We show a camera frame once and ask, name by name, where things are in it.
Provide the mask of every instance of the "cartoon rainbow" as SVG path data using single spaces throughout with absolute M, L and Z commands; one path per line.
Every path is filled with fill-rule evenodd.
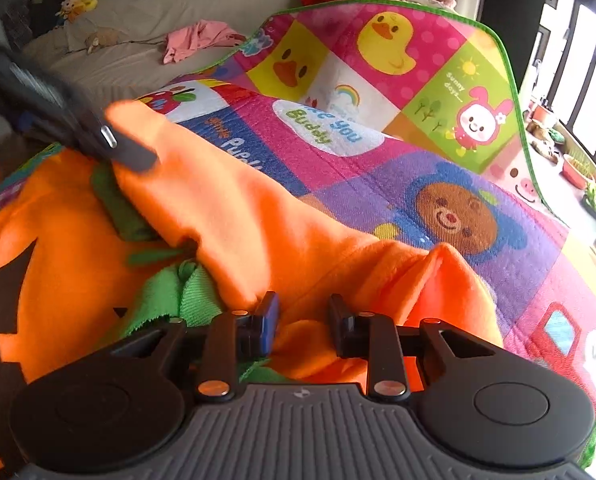
M 358 92 L 356 91 L 356 89 L 353 86 L 338 85 L 338 86 L 336 86 L 336 92 L 339 94 L 348 95 L 349 98 L 351 99 L 351 104 L 353 104 L 355 107 L 360 106 L 360 95 L 358 95 Z

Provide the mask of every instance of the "orange sleeve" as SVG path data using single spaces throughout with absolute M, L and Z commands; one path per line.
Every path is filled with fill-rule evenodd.
M 170 245 L 198 243 L 198 261 L 228 308 L 278 293 L 271 365 L 279 373 L 318 382 L 364 374 L 363 361 L 340 360 L 331 345 L 326 307 L 334 292 L 355 311 L 397 324 L 439 317 L 502 344 L 491 300 L 450 245 L 427 252 L 348 228 L 140 102 L 114 104 L 107 115 L 158 155 L 144 174 L 115 167 L 121 189 Z

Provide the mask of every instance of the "gray ribbed plate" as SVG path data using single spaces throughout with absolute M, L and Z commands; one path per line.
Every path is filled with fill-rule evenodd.
M 35 465 L 25 480 L 592 480 L 573 464 L 499 473 L 437 449 L 399 406 L 353 384 L 251 384 L 227 404 L 204 405 L 179 436 L 140 465 L 100 476 Z

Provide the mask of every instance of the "pink bunny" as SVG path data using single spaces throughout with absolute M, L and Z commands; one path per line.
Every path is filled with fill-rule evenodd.
M 505 99 L 497 108 L 492 108 L 489 93 L 483 86 L 472 88 L 469 95 L 474 100 L 461 108 L 456 117 L 456 140 L 465 149 L 475 150 L 496 140 L 500 126 L 505 124 L 507 116 L 514 109 L 514 102 Z

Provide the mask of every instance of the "pink cloth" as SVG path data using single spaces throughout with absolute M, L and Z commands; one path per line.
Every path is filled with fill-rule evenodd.
M 177 63 L 201 48 L 236 46 L 243 40 L 245 37 L 226 23 L 200 20 L 191 27 L 181 28 L 167 35 L 167 51 L 162 63 Z

